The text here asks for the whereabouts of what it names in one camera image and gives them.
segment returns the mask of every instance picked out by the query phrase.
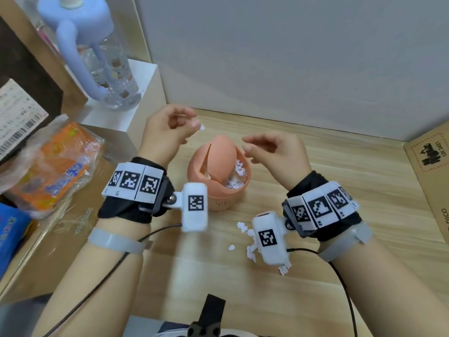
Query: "person's left hand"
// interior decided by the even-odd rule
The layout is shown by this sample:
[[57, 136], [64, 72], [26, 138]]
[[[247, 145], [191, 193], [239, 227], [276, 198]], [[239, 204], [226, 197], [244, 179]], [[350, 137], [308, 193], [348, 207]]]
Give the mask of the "person's left hand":
[[169, 104], [146, 121], [138, 156], [167, 169], [179, 146], [199, 130], [195, 111], [183, 105]]

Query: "tabletop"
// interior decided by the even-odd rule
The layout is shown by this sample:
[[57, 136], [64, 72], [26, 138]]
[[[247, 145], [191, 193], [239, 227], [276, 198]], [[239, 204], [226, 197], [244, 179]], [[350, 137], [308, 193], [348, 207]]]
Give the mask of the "tabletop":
[[[338, 181], [354, 197], [374, 234], [438, 295], [449, 303], [449, 245], [442, 238], [402, 142], [347, 132], [199, 110], [205, 131], [181, 147], [168, 169], [181, 190], [194, 151], [218, 133], [237, 145], [254, 132], [294, 132], [304, 141], [312, 168]], [[246, 257], [253, 242], [237, 227], [268, 210], [282, 214], [283, 189], [260, 164], [252, 165], [244, 196], [223, 212], [209, 212], [202, 233], [173, 228], [154, 235], [132, 314], [190, 324], [199, 318], [208, 293], [226, 300], [222, 327], [262, 336], [352, 336], [343, 288], [324, 261], [294, 252], [292, 267], [281, 276], [276, 266]], [[172, 210], [153, 220], [153, 229], [180, 222]], [[317, 249], [313, 238], [289, 234], [289, 247]], [[233, 244], [235, 249], [228, 248]], [[359, 336], [371, 336], [356, 312]]]

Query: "wire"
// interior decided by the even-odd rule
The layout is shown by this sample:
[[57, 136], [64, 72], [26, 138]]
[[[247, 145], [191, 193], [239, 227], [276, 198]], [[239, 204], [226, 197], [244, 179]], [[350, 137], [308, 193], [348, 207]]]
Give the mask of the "wire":
[[[173, 228], [173, 227], [181, 227], [182, 226], [182, 224], [181, 223], [177, 223], [177, 224], [175, 224], [175, 225], [170, 225], [170, 226], [165, 226], [165, 227], [162, 227], [162, 228], [159, 228], [159, 229], [157, 229], [157, 230], [155, 230], [154, 232], [151, 232], [151, 233], [149, 233], [149, 234], [147, 234], [147, 235], [145, 235], [143, 238], [141, 238], [141, 239], [139, 239], [138, 241], [139, 242], [142, 242], [142, 241], [144, 241], [145, 239], [147, 239], [147, 238], [149, 238], [150, 236], [152, 236], [152, 235], [154, 235], [154, 234], [156, 234], [156, 233], [159, 233], [159, 232], [161, 232], [161, 231], [164, 231], [164, 230], [166, 230], [166, 229], [168, 229], [168, 228]], [[119, 267], [120, 266], [120, 264], [126, 259], [126, 257], [128, 256], [128, 254], [129, 254], [129, 252], [125, 252], [125, 254], [123, 254], [123, 256], [120, 258], [120, 260], [119, 261], [117, 261], [117, 263], [114, 265], [114, 267], [112, 267], [112, 269], [109, 271], [109, 273], [108, 274], [106, 274], [106, 276], [98, 283], [98, 285], [97, 286], [95, 286], [94, 288], [93, 288], [93, 290], [91, 291], [91, 292], [89, 292], [88, 294], [87, 294], [87, 296], [85, 296], [84, 298], [83, 298], [83, 300], [82, 301], [80, 301], [72, 310], [70, 310], [70, 312], [68, 313], [68, 314], [66, 314], [65, 315], [65, 317], [63, 318], [63, 319], [61, 319], [60, 321], [59, 321], [59, 323], [58, 324], [56, 324], [50, 331], [48, 331], [43, 337], [48, 337], [48, 336], [50, 336], [53, 332], [55, 332], [61, 325], [63, 325], [64, 324], [64, 322], [66, 321], [66, 320], [68, 320], [69, 318], [70, 318], [70, 316], [72, 315], [72, 314], [74, 314], [75, 313], [75, 311], [76, 310], [78, 310], [90, 297], [92, 297], [92, 295], [96, 292], [96, 291], [98, 291], [98, 289], [106, 282], [106, 280], [108, 280], [109, 279], [109, 277], [114, 273], [114, 271], [117, 269], [117, 267]]]
[[[287, 252], [293, 252], [293, 251], [306, 251], [306, 252], [311, 252], [313, 254], [318, 254], [317, 251], [314, 251], [312, 249], [287, 249]], [[357, 337], [358, 333], [357, 333], [356, 315], [354, 314], [354, 309], [352, 307], [351, 298], [349, 297], [348, 288], [346, 287], [346, 284], [344, 283], [343, 278], [341, 277], [340, 272], [336, 269], [335, 265], [331, 261], [329, 261], [328, 264], [335, 271], [335, 274], [337, 275], [338, 279], [340, 280], [340, 283], [343, 286], [344, 293], [346, 294], [346, 298], [348, 299], [349, 309], [351, 311], [351, 319], [352, 319], [352, 326], [354, 328], [354, 336]]]

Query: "orange snack packet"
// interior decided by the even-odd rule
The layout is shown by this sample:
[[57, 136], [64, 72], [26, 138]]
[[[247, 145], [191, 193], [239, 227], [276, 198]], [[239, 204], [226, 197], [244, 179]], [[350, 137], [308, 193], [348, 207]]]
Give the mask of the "orange snack packet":
[[46, 212], [67, 193], [95, 160], [102, 139], [94, 137], [80, 124], [67, 121], [42, 145], [33, 164], [7, 196], [20, 208]]

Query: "clear plastic wrapper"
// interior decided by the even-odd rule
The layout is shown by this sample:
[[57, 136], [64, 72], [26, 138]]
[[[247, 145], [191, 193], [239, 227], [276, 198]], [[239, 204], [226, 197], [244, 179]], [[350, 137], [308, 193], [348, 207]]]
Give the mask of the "clear plastic wrapper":
[[27, 141], [0, 175], [0, 192], [32, 218], [42, 219], [92, 179], [103, 142], [63, 114]]

